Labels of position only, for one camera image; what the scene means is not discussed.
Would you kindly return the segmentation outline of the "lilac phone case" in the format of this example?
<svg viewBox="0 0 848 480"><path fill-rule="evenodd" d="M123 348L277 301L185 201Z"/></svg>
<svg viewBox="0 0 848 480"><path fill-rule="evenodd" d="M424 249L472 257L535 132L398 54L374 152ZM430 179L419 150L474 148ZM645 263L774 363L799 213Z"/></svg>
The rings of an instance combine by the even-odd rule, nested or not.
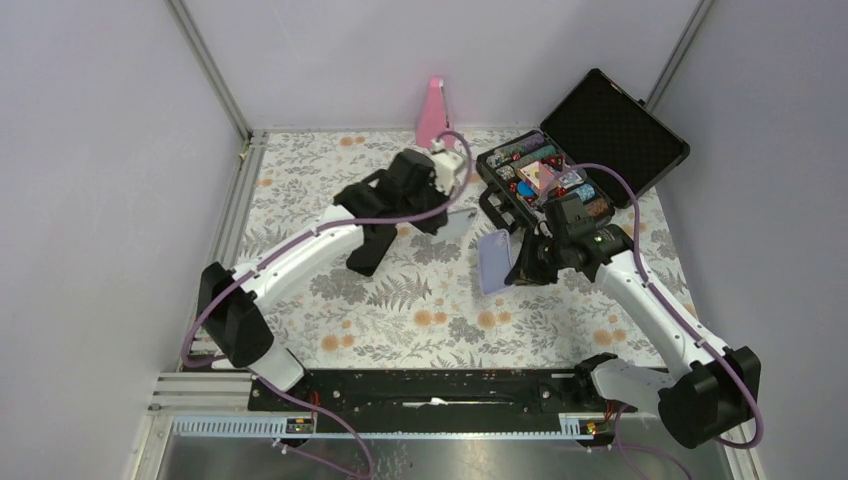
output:
<svg viewBox="0 0 848 480"><path fill-rule="evenodd" d="M484 296L510 288L506 277L513 267L510 234L505 229L484 235L478 241L478 282Z"/></svg>

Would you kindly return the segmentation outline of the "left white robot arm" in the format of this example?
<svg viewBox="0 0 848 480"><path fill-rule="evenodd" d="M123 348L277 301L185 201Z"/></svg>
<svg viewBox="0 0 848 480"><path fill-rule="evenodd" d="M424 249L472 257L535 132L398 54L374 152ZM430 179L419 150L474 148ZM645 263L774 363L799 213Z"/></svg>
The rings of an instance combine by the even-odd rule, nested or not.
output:
<svg viewBox="0 0 848 480"><path fill-rule="evenodd" d="M272 385L272 398L288 411L309 401L302 364L275 338L265 319L282 296L340 256L372 275L409 223L436 234L448 222L448 207L469 180L467 157L434 147L404 149L388 167L343 188L321 216L270 251L231 268L214 262L201 275L195 321L235 368Z"/></svg>

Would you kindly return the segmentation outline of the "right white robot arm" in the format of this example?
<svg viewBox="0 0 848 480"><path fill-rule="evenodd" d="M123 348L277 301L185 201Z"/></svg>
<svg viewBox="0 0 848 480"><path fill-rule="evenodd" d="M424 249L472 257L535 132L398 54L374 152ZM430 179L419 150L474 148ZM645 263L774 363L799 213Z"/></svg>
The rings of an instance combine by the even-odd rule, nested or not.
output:
<svg viewBox="0 0 848 480"><path fill-rule="evenodd" d="M658 417L689 449L748 421L762 423L761 363L750 348L730 348L686 311L649 271L636 241L617 225L598 226L578 195L548 201L543 212L543 231L526 231L505 284L553 284L566 269L583 274L631 317L666 368L597 355L582 363L588 375L573 386L579 407L627 404Z"/></svg>

